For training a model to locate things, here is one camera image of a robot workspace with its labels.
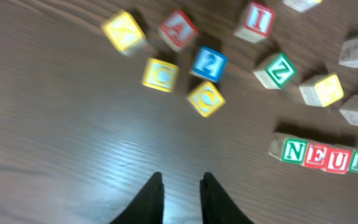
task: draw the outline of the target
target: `red block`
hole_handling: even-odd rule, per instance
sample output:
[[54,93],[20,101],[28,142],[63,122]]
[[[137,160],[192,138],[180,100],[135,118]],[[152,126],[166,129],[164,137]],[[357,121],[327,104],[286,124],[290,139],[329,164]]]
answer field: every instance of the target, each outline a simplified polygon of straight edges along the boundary
[[331,148],[328,151],[324,171],[335,174],[346,174],[351,157],[352,152],[349,150]]
[[161,24],[159,31],[162,39],[177,52],[198,35],[197,28],[181,10],[175,11]]
[[313,169],[324,169],[329,150],[330,147],[327,144],[309,143],[303,166]]
[[268,37],[272,30],[275,17],[276,14],[273,9],[253,2],[248,8],[248,16],[244,27],[257,34]]

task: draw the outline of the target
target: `green letter n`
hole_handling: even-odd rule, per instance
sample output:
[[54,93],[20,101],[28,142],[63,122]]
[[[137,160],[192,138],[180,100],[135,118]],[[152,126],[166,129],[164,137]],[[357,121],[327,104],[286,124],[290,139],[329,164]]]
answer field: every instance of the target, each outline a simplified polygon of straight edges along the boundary
[[282,161],[302,164],[305,158],[308,142],[301,139],[286,139],[283,146]]

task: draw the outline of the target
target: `wooden floor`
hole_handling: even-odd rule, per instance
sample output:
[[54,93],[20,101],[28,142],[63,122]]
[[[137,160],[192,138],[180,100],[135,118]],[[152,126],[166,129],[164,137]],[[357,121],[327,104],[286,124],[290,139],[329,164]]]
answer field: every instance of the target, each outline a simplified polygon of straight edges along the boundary
[[[358,33],[358,1],[325,0],[299,14],[279,0],[271,37],[251,44],[232,32],[241,0],[0,0],[0,224],[109,223],[155,171],[165,184],[164,223],[201,222],[199,180],[212,172],[256,224],[358,223],[358,174],[335,175],[267,154],[275,130],[358,147],[358,128],[329,108],[303,104],[297,85],[337,72],[348,98],[358,70],[338,65]],[[200,41],[172,55],[158,25],[184,9]],[[122,56],[99,25],[125,9],[149,45]],[[202,118],[187,102],[199,44],[229,59],[227,103]],[[283,91],[251,74],[277,50],[299,75]],[[180,68],[171,94],[140,84],[149,57]]]

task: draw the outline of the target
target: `number 2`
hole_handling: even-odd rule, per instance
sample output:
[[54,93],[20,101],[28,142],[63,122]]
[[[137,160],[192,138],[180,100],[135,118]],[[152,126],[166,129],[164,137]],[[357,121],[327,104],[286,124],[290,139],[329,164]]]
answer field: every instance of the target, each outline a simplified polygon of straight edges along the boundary
[[208,67],[211,66],[211,65],[213,65],[215,62],[216,62],[216,56],[213,55],[213,54],[210,54],[210,55],[208,56],[208,60],[206,61],[206,63],[205,63],[204,66],[203,66],[203,71],[204,71],[205,73],[207,73],[208,75],[211,74],[212,71],[211,71],[211,69],[209,69]]

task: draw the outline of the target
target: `yellow block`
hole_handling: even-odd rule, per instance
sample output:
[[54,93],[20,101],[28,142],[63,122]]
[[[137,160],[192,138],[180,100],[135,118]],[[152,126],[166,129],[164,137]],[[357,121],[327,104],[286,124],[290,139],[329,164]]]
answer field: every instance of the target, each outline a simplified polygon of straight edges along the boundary
[[150,58],[144,70],[142,84],[157,90],[172,92],[179,68],[171,63]]
[[343,89],[336,73],[316,83],[315,88],[322,106],[328,106],[343,97]]
[[211,82],[203,82],[188,97],[190,103],[204,117],[209,117],[225,104],[220,92]]
[[142,29],[131,14],[126,11],[119,11],[112,18],[102,23],[101,28],[112,44],[121,52],[145,39]]

